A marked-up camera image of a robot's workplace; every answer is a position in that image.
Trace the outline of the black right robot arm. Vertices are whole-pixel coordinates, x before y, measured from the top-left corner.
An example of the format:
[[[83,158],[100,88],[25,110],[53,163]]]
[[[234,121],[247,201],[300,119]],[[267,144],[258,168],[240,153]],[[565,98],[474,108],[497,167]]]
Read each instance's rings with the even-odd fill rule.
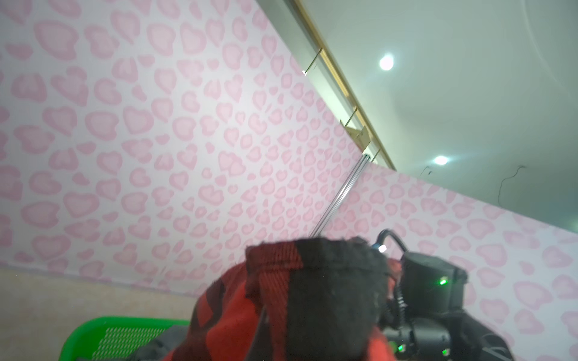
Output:
[[[467,272],[406,252],[381,327],[397,360],[512,360],[507,343],[464,309]]]

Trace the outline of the red black plaid shirt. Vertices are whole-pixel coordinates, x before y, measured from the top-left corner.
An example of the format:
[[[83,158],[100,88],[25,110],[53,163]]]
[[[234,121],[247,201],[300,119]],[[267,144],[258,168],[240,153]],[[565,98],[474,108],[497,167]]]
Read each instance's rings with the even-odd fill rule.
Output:
[[[393,273],[363,239],[263,243],[197,300],[170,360],[392,360]]]

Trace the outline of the green plastic basket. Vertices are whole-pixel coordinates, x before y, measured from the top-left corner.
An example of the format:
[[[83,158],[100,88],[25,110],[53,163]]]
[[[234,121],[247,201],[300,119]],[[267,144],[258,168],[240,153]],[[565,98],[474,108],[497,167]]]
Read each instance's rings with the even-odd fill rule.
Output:
[[[187,320],[98,317],[77,327],[66,339],[60,361],[125,358],[172,326]]]

